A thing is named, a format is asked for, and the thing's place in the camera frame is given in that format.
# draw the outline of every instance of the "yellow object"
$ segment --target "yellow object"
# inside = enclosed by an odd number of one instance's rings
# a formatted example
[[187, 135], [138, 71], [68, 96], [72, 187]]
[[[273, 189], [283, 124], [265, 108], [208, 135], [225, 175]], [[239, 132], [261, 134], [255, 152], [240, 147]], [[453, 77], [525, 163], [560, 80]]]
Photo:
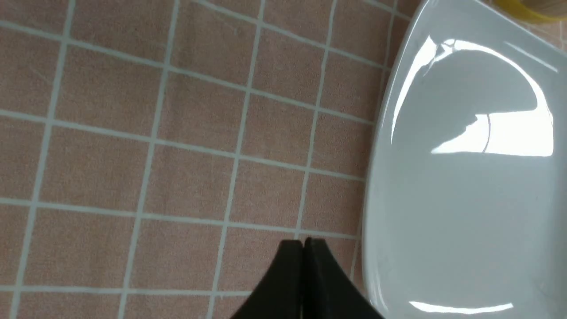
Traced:
[[514, 18], [527, 23], [553, 23], [567, 19], [567, 16], [548, 16], [535, 12], [524, 5], [521, 0], [494, 0], [494, 4]]

